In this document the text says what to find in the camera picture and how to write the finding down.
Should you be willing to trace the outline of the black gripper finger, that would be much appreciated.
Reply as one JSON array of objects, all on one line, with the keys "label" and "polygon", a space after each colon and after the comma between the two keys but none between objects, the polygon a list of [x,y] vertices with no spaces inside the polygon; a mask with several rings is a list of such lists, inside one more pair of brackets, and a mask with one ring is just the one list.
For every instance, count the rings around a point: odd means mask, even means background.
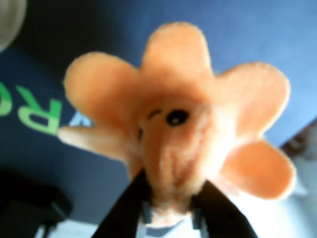
[{"label": "black gripper finger", "polygon": [[144,238],[152,221],[152,190],[140,172],[94,233],[95,238]]},{"label": "black gripper finger", "polygon": [[192,197],[193,229],[202,238],[257,238],[248,219],[210,181]]}]

